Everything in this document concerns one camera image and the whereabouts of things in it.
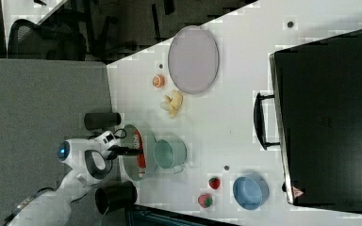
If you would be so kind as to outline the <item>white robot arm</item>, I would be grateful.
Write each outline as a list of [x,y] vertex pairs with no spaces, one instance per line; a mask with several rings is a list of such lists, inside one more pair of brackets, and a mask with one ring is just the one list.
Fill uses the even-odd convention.
[[5,219],[4,226],[65,226],[71,203],[85,197],[108,175],[107,161],[138,156],[143,149],[121,146],[121,138],[111,131],[92,138],[71,138],[58,149],[58,160],[71,170],[59,187],[45,187],[19,203]]

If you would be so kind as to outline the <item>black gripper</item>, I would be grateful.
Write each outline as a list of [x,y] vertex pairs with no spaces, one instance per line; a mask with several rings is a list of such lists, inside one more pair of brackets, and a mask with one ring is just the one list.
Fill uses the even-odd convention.
[[126,149],[125,147],[111,146],[108,149],[107,160],[116,159],[119,155],[138,156],[140,154],[143,154],[143,150],[140,150],[140,149]]

